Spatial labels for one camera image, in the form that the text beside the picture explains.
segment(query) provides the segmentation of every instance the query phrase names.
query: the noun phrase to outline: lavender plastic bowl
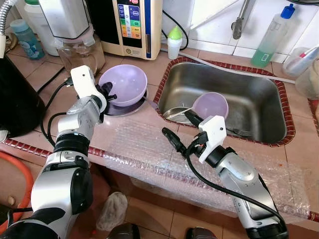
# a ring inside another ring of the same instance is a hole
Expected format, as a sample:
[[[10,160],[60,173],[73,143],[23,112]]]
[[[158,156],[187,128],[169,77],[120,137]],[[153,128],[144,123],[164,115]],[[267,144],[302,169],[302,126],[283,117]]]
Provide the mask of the lavender plastic bowl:
[[[203,119],[209,116],[223,116],[226,119],[228,110],[225,97],[217,92],[203,94],[193,104],[193,111]]]
[[[101,76],[99,85],[112,82],[110,95],[116,94],[117,99],[111,103],[116,106],[131,106],[144,95],[148,79],[143,70],[133,65],[118,65],[110,68]]]

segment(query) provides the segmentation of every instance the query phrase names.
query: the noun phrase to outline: stainless steel sink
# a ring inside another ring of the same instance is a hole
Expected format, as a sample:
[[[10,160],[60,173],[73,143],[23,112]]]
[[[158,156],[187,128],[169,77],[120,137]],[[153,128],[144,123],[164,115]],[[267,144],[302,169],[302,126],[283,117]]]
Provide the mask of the stainless steel sink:
[[[202,64],[183,62],[171,68],[159,99],[159,110],[163,114],[174,107],[190,108],[196,98],[206,92],[219,92],[226,98],[227,128],[251,131],[250,139],[264,143],[275,143],[286,136],[284,114],[274,82]]]

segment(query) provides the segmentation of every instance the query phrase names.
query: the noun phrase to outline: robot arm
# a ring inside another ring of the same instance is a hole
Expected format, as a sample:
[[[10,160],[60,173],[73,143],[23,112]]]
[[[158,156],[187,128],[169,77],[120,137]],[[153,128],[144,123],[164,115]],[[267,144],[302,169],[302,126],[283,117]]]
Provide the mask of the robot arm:
[[[172,131],[167,128],[162,130],[177,151],[186,159],[194,153],[199,157],[201,163],[206,162],[215,168],[226,189],[260,202],[278,212],[258,171],[239,157],[232,148],[225,149],[221,146],[226,137],[224,118],[215,116],[203,120],[192,111],[187,111],[185,115],[200,130],[188,149]],[[233,203],[249,238],[288,238],[285,223],[273,213],[238,197],[233,197]]]
[[[87,66],[71,70],[79,100],[58,123],[53,154],[36,179],[30,218],[12,224],[0,239],[64,239],[80,212],[93,201],[88,149],[94,125],[99,122],[107,101],[96,90],[92,71]]]

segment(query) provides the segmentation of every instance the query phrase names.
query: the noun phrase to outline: green liquid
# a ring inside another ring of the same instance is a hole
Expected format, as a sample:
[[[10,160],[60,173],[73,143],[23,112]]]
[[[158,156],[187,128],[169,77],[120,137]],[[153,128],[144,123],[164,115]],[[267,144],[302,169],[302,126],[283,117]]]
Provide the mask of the green liquid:
[[[273,56],[273,53],[269,54],[269,53],[257,50],[250,62],[251,64],[257,67],[265,67],[270,62],[270,59],[272,56]]]

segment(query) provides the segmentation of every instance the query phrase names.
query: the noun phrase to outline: sink rim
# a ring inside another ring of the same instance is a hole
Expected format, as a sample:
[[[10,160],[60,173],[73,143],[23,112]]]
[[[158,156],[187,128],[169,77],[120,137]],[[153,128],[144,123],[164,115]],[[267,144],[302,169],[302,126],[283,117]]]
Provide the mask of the sink rim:
[[[238,70],[240,70],[242,72],[258,73],[258,74],[260,74],[262,76],[265,76],[265,78],[267,78],[267,76],[274,76],[273,73],[271,73],[269,71],[265,71],[263,69],[244,67],[244,66],[240,66],[240,65],[234,65],[234,64],[217,62],[217,61],[209,61],[209,60],[205,60],[205,61],[207,61],[207,62],[209,62],[211,64],[214,64],[216,66],[225,68],[225,69],[232,69],[232,70],[238,69]],[[156,92],[156,95],[155,95],[155,97],[153,99],[153,101],[155,103],[157,103],[157,104],[159,103],[160,97],[162,95],[164,86],[166,84],[166,81],[168,79],[168,75],[169,75],[170,70],[172,69],[172,67],[174,65],[178,64],[178,63],[187,63],[187,62],[188,63],[196,63],[196,64],[203,65],[202,63],[199,63],[199,62],[197,62],[195,60],[192,60],[192,59],[184,57],[184,56],[183,57],[178,57],[177,59],[170,61],[168,66],[167,66],[167,68],[166,68],[166,70],[165,70],[165,73],[164,73],[164,75],[162,77],[162,80],[161,80],[161,82],[160,82],[160,84],[158,86],[158,90]],[[289,142],[291,142],[293,140],[293,138],[295,137],[295,134],[296,134],[296,129],[295,129],[295,125],[294,125],[294,122],[293,122],[292,115],[291,115],[291,111],[290,111],[290,106],[289,106],[289,102],[288,102],[288,98],[287,98],[285,85],[284,85],[283,82],[278,81],[278,80],[272,80],[272,79],[269,79],[269,80],[275,83],[275,85],[276,85],[276,87],[278,89],[278,92],[279,92],[281,108],[282,108],[282,111],[284,113],[284,120],[285,120],[285,124],[286,124],[287,135],[282,140],[280,140],[278,142],[275,142],[275,143],[264,143],[264,142],[260,142],[260,141],[256,141],[256,140],[252,140],[252,139],[247,139],[247,138],[243,138],[243,137],[240,137],[240,136],[234,136],[234,135],[227,135],[228,137],[236,138],[236,139],[240,139],[240,140],[244,140],[244,141],[248,141],[248,142],[251,142],[251,143],[257,143],[257,144],[261,144],[261,145],[265,145],[265,146],[269,146],[269,147],[284,146],[284,145],[288,144]],[[177,122],[171,121],[169,119],[165,119],[158,108],[156,109],[156,112],[166,122],[170,122],[170,123],[174,123],[174,124],[182,125],[182,126],[186,126],[186,127],[195,128],[195,126],[193,126],[193,125],[177,123]]]

